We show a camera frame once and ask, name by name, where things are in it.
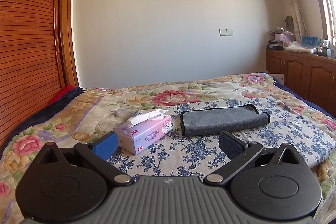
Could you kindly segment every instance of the floral bedspread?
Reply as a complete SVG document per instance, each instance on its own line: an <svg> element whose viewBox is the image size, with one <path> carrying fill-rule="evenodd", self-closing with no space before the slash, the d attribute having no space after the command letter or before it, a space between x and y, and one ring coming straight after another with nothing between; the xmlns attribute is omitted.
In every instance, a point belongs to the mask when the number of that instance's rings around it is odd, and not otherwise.
<svg viewBox="0 0 336 224"><path fill-rule="evenodd" d="M47 122L15 136L4 150L0 161L0 224L23 220L15 201L15 188L45 142L54 141L59 147L92 142L132 115L145 109L165 108L169 110L166 114L172 116L171 132L137 156L118 148L109 162L135 179L139 175L198 175L202 179L229 159L218 147L218 135L182 136L179 114L184 110L244 104L254 104L260 112L267 111L271 123L233 134L266 147L292 143L313 168L324 191L325 205L317 219L335 218L336 122L274 86L269 75L254 73L119 90L87 89Z"/></svg>

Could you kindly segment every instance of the white tissue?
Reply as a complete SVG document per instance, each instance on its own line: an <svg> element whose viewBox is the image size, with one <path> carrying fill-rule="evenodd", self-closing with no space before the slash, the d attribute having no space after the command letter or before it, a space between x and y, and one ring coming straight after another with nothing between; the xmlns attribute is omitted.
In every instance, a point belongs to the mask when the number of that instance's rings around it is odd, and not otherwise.
<svg viewBox="0 0 336 224"><path fill-rule="evenodd" d="M164 117L165 115L162 115L162 114L164 114L168 111L169 110L165 110L165 109L149 109L147 112L145 112L141 115L129 118L126 121L126 123L123 124L124 129L131 128L131 127L135 126L136 124L139 124L139 123L141 123L143 121L146 121L146 120L163 119L161 117Z"/></svg>

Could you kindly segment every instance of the cabinet door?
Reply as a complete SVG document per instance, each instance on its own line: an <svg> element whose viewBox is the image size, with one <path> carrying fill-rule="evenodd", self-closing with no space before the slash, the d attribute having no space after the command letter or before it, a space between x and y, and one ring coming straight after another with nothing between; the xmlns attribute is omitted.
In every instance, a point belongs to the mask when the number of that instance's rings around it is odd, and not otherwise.
<svg viewBox="0 0 336 224"><path fill-rule="evenodd" d="M307 59L285 54L285 86L300 96L305 95Z"/></svg>
<svg viewBox="0 0 336 224"><path fill-rule="evenodd" d="M308 60L305 99L331 112L335 95L336 65Z"/></svg>
<svg viewBox="0 0 336 224"><path fill-rule="evenodd" d="M281 53L266 52L266 70L269 73L283 73L284 55Z"/></svg>

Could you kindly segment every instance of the microfiber cloth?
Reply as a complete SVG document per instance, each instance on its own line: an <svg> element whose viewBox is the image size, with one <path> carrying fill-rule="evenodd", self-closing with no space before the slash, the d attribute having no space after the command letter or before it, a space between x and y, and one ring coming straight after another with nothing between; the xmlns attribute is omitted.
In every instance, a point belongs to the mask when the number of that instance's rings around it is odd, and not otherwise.
<svg viewBox="0 0 336 224"><path fill-rule="evenodd" d="M222 131L237 131L264 126L270 122L267 112L260 113L252 104L210 108L181 113L183 136L219 134Z"/></svg>

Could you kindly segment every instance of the wall switch plate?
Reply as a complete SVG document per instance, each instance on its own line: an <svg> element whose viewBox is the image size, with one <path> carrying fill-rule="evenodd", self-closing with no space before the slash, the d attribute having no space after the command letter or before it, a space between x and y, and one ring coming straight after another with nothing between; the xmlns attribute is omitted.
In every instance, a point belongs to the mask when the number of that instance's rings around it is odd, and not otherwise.
<svg viewBox="0 0 336 224"><path fill-rule="evenodd" d="M227 36L226 29L219 29L219 35L220 35L221 37L225 37L225 36Z"/></svg>

